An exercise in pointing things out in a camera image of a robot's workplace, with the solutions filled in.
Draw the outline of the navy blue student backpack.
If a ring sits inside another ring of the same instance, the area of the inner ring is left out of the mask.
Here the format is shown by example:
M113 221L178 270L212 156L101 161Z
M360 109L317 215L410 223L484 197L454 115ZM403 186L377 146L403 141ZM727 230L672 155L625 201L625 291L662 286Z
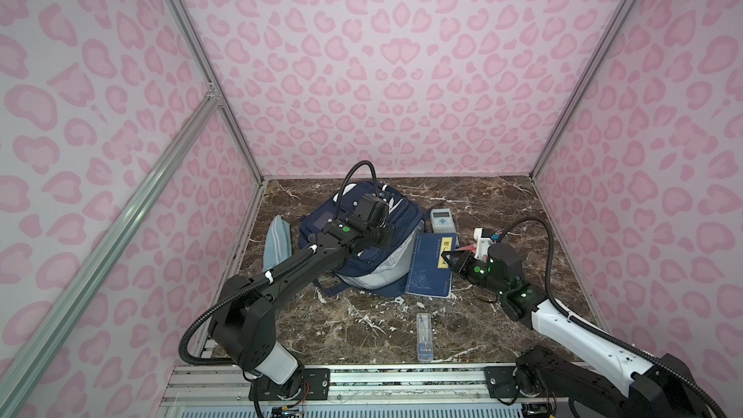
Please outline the navy blue student backpack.
M333 271L340 282L336 286L319 288L328 297L334 297L348 288L388 298L399 297L406 290L415 241L426 229L424 208L397 189L368 180L344 188L341 216L347 216L363 195L372 194L375 187L379 187L381 198L389 208L387 224L393 228L390 248L383 250L371 247L351 255Z

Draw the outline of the navy book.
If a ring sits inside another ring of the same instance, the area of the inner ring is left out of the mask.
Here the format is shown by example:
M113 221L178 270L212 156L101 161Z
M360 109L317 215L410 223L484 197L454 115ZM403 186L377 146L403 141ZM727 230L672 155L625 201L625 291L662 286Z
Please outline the navy book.
M454 251L456 233L422 233L415 240L406 293L432 298L449 298L452 272L441 255Z

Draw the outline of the light teal pencil pouch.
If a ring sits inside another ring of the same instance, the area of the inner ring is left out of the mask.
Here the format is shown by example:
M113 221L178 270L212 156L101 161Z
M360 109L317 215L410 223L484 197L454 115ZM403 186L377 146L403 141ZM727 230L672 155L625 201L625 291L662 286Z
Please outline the light teal pencil pouch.
M266 272L292 256L290 225L281 215L271 222L264 245L262 271Z

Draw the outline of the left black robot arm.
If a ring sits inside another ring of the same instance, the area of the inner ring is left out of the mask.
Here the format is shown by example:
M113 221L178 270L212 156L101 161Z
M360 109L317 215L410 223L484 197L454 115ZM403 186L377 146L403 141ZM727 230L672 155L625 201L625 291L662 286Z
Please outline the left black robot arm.
M304 367L277 341L278 312L322 274L342 266L350 257L391 244L393 227L387 223L388 204L377 195L363 195L353 211L334 218L315 243L264 274L226 282L218 302L199 315L183 334L178 354L192 366L234 364L244 373L256 373L292 399L303 390ZM228 359L200 358L189 353L193 334L207 323L209 336Z

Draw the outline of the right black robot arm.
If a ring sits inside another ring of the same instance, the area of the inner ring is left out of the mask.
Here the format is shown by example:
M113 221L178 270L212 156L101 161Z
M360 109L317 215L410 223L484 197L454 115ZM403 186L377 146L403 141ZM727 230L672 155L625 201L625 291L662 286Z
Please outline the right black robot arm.
M518 384L539 385L605 417L725 416L680 359L671 354L659 358L622 342L530 284L510 245L494 243L483 259L463 250L441 257L458 276L494 294L509 319L585 363L580 367L537 346L518 358Z

